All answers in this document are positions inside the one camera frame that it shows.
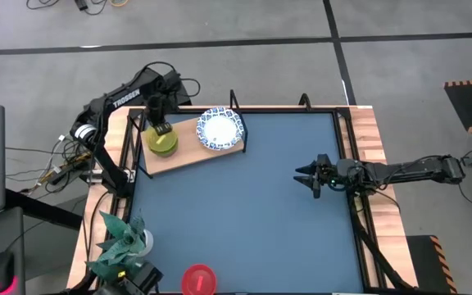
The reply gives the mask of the white plant pot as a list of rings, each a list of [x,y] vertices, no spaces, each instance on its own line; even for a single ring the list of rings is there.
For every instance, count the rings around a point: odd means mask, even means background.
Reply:
[[[145,229],[143,231],[143,236],[145,248],[138,254],[139,256],[146,256],[152,250],[154,245],[154,237],[149,230]]]

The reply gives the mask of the black floor beam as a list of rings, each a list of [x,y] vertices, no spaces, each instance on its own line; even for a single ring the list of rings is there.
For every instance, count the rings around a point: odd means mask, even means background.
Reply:
[[[82,217],[71,211],[51,206],[47,203],[27,197],[22,193],[6,189],[5,209],[19,207],[26,216],[30,216],[48,223],[63,226],[67,229],[79,230]]]

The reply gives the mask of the black glowing computer mouse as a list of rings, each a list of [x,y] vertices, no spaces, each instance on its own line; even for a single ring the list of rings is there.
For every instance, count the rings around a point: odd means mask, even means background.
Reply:
[[[14,254],[8,250],[0,252],[0,295],[12,292],[15,285]]]

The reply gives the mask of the red plastic bowl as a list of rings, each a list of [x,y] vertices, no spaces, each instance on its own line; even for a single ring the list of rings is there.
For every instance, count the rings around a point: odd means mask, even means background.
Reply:
[[[184,272],[181,291],[183,295],[214,295],[216,285],[214,271],[207,265],[196,264]]]

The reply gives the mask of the yellow plastic bowl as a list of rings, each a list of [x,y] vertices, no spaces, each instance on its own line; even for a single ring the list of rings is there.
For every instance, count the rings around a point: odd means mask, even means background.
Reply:
[[[145,141],[148,149],[159,157],[169,157],[178,148],[178,134],[172,130],[169,133],[158,135],[153,127],[145,131]]]

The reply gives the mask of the black box device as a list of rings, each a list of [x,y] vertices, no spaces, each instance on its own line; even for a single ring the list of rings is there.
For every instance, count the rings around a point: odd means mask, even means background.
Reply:
[[[152,263],[135,263],[131,269],[118,270],[113,280],[97,288],[93,295],[149,295],[159,293],[163,273]]]

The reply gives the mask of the wooden cutting board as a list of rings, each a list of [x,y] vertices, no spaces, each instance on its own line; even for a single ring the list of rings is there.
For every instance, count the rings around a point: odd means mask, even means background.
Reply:
[[[145,141],[145,131],[148,128],[140,132],[141,151],[138,153],[138,159],[134,163],[135,169],[151,179],[155,175],[198,162],[211,160],[235,152],[245,152],[247,150],[248,128],[241,111],[241,106],[232,89],[229,91],[229,105],[218,107],[227,107],[236,111],[243,120],[243,138],[234,147],[223,151],[215,151],[204,147],[200,143],[196,134],[196,127],[198,117],[204,112],[201,111],[199,116],[182,120],[171,125],[173,130],[178,134],[179,144],[177,151],[170,157],[158,157],[150,152]]]

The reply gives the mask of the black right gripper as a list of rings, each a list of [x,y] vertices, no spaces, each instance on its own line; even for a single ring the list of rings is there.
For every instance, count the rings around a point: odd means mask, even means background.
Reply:
[[[315,188],[315,198],[321,196],[321,187],[327,185],[335,192],[343,191],[343,183],[338,177],[338,169],[334,166],[327,154],[319,154],[316,161],[307,166],[296,168],[297,173],[309,176],[294,176],[293,178],[306,185],[308,188]]]

